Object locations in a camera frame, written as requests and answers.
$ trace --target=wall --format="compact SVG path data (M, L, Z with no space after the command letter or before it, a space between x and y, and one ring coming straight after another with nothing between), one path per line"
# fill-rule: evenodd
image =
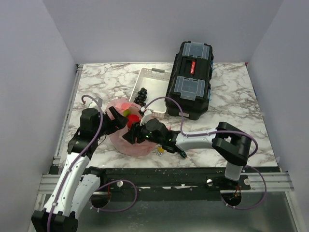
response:
M307 0L285 0L248 66L275 155L292 177L304 219L309 218L308 11Z
M282 0L43 0L78 63L172 62L183 41L248 61Z
M41 0L0 1L0 230L27 231L76 72Z

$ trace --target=marble table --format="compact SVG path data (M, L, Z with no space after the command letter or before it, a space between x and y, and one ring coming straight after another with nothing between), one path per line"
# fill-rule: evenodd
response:
M112 63L86 64L70 117L69 128L61 149L61 160L67 155L68 141L79 127L79 117L84 106L81 96L84 94L103 99L104 110L113 99L129 98L141 68L157 68L171 71L172 63ZM209 110L199 120L186 119L184 131L200 131L215 128L219 122L226 121L252 135L259 143L259 150L248 164L251 166L277 166L275 156L264 125L253 87L244 63L214 64L211 80L211 101ZM166 115L160 121L180 128L180 117ZM187 159L178 154L165 152L156 154L156 149L147 156L130 157L118 152L109 138L96 149L91 166L106 168L156 168L156 167L225 167L226 161L213 149L193 149L186 152Z

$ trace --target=clear plastic organizer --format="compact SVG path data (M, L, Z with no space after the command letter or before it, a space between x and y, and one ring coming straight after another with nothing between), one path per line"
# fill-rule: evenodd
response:
M147 89L147 99L145 101L146 104L155 98L166 96L170 75L171 73L165 70L142 68L136 80L129 101L133 102L138 96L138 92L143 87ZM164 114L167 110L164 99L155 101L148 107L148 109L152 110L153 117L157 118L164 118Z

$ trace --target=gray floor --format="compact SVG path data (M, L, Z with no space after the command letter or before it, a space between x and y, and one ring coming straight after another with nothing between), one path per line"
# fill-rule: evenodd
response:
M240 206L255 204L261 194L247 193ZM110 203L120 209L129 203ZM270 193L253 210L233 210L222 202L137 202L122 213L97 213L87 205L79 232L296 232L284 193Z

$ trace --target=basket handle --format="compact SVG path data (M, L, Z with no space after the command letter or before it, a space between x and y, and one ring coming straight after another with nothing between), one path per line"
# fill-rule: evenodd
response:
M158 73L165 73L165 70L162 70L162 69L155 69L155 68L152 68L151 71L155 71L155 72L158 72Z

